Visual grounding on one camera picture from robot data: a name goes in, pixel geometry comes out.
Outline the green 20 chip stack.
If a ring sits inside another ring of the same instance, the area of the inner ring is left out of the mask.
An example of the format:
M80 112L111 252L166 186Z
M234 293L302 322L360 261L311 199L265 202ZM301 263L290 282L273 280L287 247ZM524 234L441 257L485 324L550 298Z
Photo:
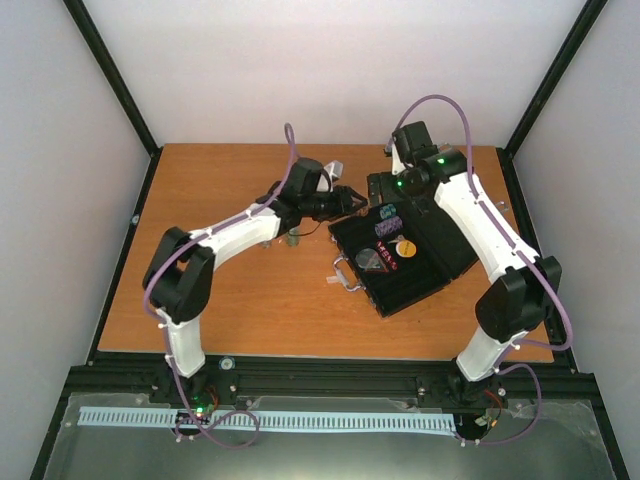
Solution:
M297 234L293 234L291 232L288 232L286 235L286 243L289 247L296 247L299 245L299 238Z

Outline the blue chip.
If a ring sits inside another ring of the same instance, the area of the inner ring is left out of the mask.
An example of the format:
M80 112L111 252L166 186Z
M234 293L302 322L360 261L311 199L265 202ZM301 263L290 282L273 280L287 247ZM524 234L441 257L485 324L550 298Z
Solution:
M396 207L393 204L387 204L379 210L380 218L386 220L397 215Z

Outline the white dealer button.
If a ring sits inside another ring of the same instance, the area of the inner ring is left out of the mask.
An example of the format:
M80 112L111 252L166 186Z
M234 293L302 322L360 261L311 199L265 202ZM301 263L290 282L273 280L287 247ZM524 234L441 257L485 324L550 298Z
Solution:
M410 240L400 240L396 244L396 252L402 258L412 258L417 253L417 246Z

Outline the black poker set case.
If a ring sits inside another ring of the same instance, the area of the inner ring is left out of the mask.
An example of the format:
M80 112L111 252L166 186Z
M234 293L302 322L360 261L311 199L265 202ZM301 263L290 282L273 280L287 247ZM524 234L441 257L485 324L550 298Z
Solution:
M464 275L478 256L429 196L410 198L390 171L367 177L371 205L328 227L377 313L389 317Z

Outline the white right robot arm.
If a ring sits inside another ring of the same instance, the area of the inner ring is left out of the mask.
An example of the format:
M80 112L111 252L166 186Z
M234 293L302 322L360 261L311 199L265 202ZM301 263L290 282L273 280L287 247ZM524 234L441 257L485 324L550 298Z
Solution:
M455 363L468 382L497 373L511 350L550 314L566 312L557 290L562 273L504 219L473 167L472 151L442 150L424 122L398 127L387 149L397 190L427 196L448 215L478 257L489 281L475 306L478 327Z

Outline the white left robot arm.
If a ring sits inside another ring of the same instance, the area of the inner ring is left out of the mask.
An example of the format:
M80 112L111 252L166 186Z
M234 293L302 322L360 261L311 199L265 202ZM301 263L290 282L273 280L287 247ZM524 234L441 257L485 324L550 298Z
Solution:
M333 222L364 209L367 198L339 183L342 171L339 161L323 165L299 158L287 165L284 179L240 213L201 229L172 227L163 234L143 277L143 308L164 330L165 359L177 372L172 388L184 401L197 402L208 390L208 378L199 371L205 364L200 319L215 271L289 233L304 218Z

